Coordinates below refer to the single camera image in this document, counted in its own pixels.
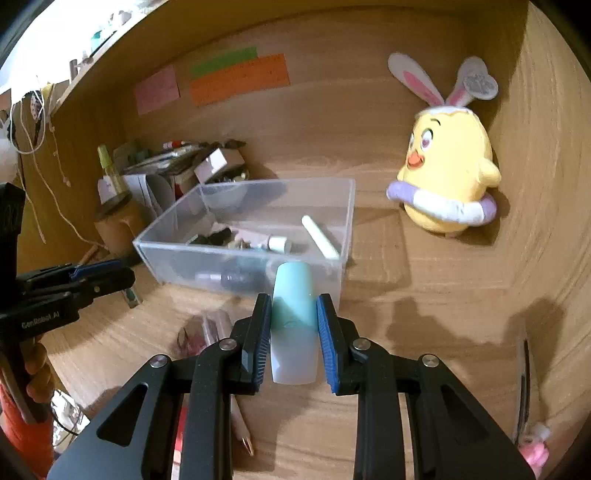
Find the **clear plastic box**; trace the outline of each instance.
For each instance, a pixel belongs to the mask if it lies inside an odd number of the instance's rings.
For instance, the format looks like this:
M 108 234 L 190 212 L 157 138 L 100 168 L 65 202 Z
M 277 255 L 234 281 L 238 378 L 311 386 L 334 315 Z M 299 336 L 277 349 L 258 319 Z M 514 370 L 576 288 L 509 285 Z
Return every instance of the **clear plastic box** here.
M 308 263 L 316 294 L 330 293 L 339 304 L 349 258 L 355 181 L 339 178 L 255 180 L 197 185 L 153 221 L 134 245 L 159 282 L 237 295 L 273 293 L 285 262 Z M 301 218 L 310 215 L 340 253 L 324 258 Z M 189 244 L 208 235 L 213 224 L 286 236 L 289 254 Z

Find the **orange sticky note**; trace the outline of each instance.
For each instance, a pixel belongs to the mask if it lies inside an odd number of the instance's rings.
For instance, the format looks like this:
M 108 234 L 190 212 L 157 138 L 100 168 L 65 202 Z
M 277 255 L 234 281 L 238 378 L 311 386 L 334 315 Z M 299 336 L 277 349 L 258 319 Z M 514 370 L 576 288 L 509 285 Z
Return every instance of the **orange sticky note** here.
M 226 100 L 241 93 L 285 87 L 290 84 L 285 56 L 270 55 L 209 73 L 189 84 L 197 106 Z

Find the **metal screw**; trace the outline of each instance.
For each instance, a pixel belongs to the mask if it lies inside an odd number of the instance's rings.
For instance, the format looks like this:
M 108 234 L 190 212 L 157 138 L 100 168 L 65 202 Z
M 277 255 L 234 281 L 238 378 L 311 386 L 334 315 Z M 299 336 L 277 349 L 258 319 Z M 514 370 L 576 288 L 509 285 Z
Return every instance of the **metal screw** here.
M 164 365 L 166 365 L 168 363 L 168 358 L 166 357 L 166 355 L 154 355 L 151 359 L 150 359 L 150 366 L 152 368 L 160 368 L 163 367 Z
M 224 338 L 223 340 L 220 341 L 220 348 L 222 350 L 225 350 L 226 352 L 234 350 L 237 346 L 238 346 L 238 342 L 236 340 L 234 340 L 233 338 Z
M 428 353 L 427 355 L 423 355 L 423 365 L 425 367 L 435 368 L 439 365 L 439 359 L 435 355 Z
M 353 348 L 355 350 L 369 350 L 371 342 L 367 338 L 359 337 L 353 340 Z

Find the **white paper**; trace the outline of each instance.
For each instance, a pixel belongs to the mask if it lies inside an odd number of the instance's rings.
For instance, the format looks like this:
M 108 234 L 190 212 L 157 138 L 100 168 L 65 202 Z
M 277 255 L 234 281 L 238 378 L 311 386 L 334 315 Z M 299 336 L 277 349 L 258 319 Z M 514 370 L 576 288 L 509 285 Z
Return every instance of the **white paper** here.
M 152 220 L 174 203 L 174 191 L 160 175 L 124 175 L 123 178 L 134 200 L 150 211 Z M 107 176 L 99 180 L 98 191 L 101 203 L 116 195 L 113 183 Z

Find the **white box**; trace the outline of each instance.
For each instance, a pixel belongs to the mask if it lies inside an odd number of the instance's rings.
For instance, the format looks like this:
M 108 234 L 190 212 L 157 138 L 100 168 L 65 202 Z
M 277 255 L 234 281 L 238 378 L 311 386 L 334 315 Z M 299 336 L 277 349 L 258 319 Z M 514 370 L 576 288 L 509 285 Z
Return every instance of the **white box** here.
M 207 183 L 211 179 L 233 168 L 244 165 L 244 159 L 238 150 L 218 148 L 195 168 L 199 183 Z

